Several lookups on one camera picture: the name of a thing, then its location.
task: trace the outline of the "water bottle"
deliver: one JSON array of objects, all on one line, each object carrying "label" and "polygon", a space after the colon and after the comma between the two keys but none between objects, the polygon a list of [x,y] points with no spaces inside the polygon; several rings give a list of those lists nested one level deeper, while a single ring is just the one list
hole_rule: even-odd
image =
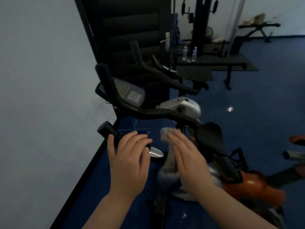
[{"label": "water bottle", "polygon": [[197,57],[197,47],[193,49],[192,62],[196,61],[196,57]]},{"label": "water bottle", "polygon": [[185,46],[184,49],[183,49],[183,56],[182,56],[182,60],[183,60],[183,61],[186,60],[187,53],[188,53],[188,47]]}]

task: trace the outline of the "exercise bike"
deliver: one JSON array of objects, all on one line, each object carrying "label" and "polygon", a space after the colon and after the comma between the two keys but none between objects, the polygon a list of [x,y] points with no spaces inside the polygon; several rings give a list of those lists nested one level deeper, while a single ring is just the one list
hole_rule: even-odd
[{"label": "exercise bike", "polygon": [[[107,96],[107,100],[120,111],[133,116],[137,119],[158,119],[167,118],[177,122],[180,125],[188,126],[193,130],[193,137],[198,145],[199,151],[203,154],[207,162],[213,162],[221,174],[223,188],[233,197],[241,202],[260,200],[270,207],[279,209],[285,199],[284,192],[273,186],[274,179],[264,177],[258,172],[251,172],[245,169],[245,165],[236,169],[231,163],[232,158],[224,152],[224,144],[220,127],[212,122],[201,124],[195,118],[173,111],[166,108],[144,110],[140,108],[141,100],[145,97],[143,90],[138,93],[133,90],[133,85],[125,83],[124,88],[120,87],[121,81],[114,79],[106,64],[98,64],[96,66],[97,74],[101,80],[96,92],[103,92]],[[151,74],[161,75],[158,69],[149,67]],[[107,137],[107,131],[101,133]],[[152,158],[152,162],[156,162],[160,158]],[[281,175],[286,175],[287,172],[281,172]]]}]

